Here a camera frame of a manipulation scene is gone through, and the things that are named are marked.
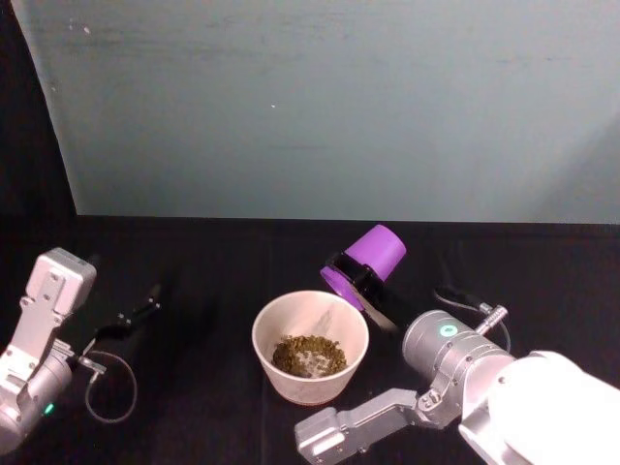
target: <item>black table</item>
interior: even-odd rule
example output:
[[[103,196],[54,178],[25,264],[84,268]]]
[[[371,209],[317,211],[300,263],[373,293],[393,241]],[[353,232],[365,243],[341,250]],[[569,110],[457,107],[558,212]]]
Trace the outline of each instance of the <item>black table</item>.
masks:
[[[443,308],[432,299],[434,286],[463,287],[509,309],[516,356],[535,349],[557,351],[620,386],[620,228],[386,225],[409,249],[390,283],[412,302],[411,319],[423,310]],[[104,345],[135,368],[135,413],[118,425],[92,419],[83,406],[88,373],[81,369],[55,412],[19,451],[0,462],[305,463],[295,451],[294,425],[320,408],[299,407],[275,393],[252,350],[251,325],[278,295],[325,290],[318,274],[324,260],[372,226],[97,217],[57,224],[3,220],[0,347],[11,337],[19,317],[17,303],[36,257],[54,246],[83,258],[101,256],[93,293],[79,310],[83,326],[68,338],[83,338],[88,325],[131,308],[155,282],[164,280],[172,287],[163,311],[147,326],[129,340]],[[453,314],[467,321],[466,315]],[[401,360],[397,341],[370,327],[368,354],[333,401],[338,409],[352,408],[388,388],[424,387]],[[495,337],[502,343],[501,333]],[[124,389],[123,377],[117,378],[116,387]],[[401,431],[347,463],[481,462],[453,425],[443,432]]]

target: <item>purple plastic cup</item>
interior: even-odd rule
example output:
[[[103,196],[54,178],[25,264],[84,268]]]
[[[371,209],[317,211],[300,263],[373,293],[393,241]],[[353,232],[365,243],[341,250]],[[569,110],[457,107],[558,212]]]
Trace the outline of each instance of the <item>purple plastic cup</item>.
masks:
[[[375,226],[345,250],[345,254],[359,264],[370,266],[382,281],[388,279],[406,252],[405,244],[398,236],[382,225]],[[321,270],[321,276],[338,295],[357,310],[363,310],[347,278],[328,266]]]

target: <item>green dried leaves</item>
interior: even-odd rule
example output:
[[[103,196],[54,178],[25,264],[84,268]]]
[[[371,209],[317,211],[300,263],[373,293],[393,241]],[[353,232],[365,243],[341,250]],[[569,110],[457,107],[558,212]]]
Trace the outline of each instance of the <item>green dried leaves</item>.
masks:
[[[323,336],[285,336],[273,353],[273,365],[300,378],[334,375],[347,367],[338,342]]]

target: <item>teal wall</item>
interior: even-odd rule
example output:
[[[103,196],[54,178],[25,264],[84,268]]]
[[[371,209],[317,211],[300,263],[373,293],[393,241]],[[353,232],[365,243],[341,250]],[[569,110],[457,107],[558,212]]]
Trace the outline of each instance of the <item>teal wall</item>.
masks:
[[[620,220],[620,2],[14,0],[83,214]]]

